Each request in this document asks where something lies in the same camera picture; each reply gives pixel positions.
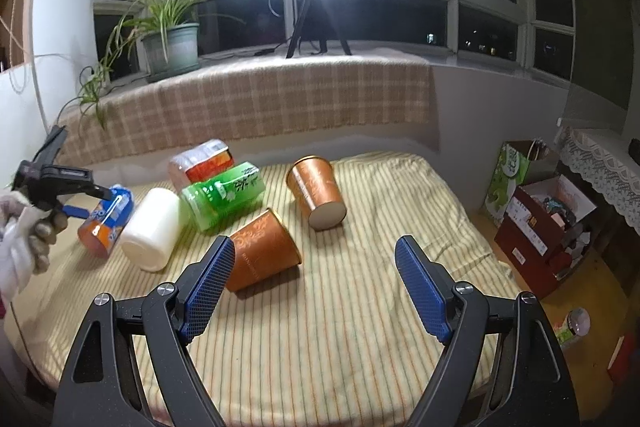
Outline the white gloved left hand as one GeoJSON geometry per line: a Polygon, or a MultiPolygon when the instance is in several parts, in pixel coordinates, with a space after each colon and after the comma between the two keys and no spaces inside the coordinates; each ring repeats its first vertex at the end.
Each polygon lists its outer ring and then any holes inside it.
{"type": "Polygon", "coordinates": [[[50,248],[67,228],[61,210],[42,211],[20,191],[1,191],[1,301],[7,307],[33,275],[50,268],[50,248]]]}

